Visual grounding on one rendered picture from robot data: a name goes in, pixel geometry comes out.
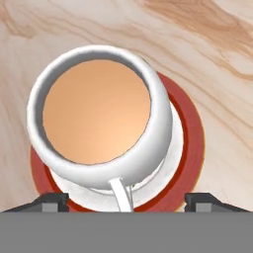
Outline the white cup of tea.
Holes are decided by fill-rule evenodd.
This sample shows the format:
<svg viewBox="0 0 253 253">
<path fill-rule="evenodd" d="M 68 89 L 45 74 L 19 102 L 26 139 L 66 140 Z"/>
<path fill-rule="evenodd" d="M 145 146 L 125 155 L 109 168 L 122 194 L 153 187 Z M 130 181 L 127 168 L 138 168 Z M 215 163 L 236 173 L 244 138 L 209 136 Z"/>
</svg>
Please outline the white cup of tea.
<svg viewBox="0 0 253 253">
<path fill-rule="evenodd" d="M 172 138 L 168 93 L 141 57 L 111 45 L 59 56 L 34 84 L 27 130 L 41 161 L 60 178 L 110 190 L 131 212 L 131 186 L 164 160 Z"/>
</svg>

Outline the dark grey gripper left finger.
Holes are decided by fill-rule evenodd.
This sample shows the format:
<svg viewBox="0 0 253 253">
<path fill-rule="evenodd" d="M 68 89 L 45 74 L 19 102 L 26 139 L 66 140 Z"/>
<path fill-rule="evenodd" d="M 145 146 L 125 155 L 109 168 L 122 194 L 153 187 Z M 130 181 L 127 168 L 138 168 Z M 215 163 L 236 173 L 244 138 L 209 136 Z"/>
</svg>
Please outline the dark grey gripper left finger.
<svg viewBox="0 0 253 253">
<path fill-rule="evenodd" d="M 9 209 L 7 212 L 69 212 L 68 199 L 67 193 L 46 193 L 31 203 Z"/>
</svg>

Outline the red and white saucer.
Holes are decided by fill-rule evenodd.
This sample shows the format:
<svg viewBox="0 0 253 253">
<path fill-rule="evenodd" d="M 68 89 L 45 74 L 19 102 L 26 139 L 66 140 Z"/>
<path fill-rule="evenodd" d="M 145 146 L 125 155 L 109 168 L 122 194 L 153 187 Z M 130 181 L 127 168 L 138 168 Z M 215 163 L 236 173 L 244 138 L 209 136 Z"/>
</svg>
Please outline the red and white saucer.
<svg viewBox="0 0 253 253">
<path fill-rule="evenodd" d="M 205 133 L 200 115 L 186 92 L 161 74 L 171 102 L 173 131 L 165 158 L 143 181 L 130 188 L 136 211 L 176 211 L 195 188 L 205 159 Z M 71 211 L 119 210 L 112 191 L 83 188 L 60 178 L 31 152 L 31 170 L 39 194 L 66 193 Z"/>
</svg>

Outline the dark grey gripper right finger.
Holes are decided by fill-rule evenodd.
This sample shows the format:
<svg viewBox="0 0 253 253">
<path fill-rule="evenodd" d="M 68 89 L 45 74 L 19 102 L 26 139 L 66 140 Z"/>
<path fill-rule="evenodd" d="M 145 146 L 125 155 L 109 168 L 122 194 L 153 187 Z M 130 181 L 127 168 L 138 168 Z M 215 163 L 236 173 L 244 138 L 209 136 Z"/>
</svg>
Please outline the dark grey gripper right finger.
<svg viewBox="0 0 253 253">
<path fill-rule="evenodd" d="M 185 212 L 246 212 L 246 210 L 219 201 L 210 193 L 187 193 Z"/>
</svg>

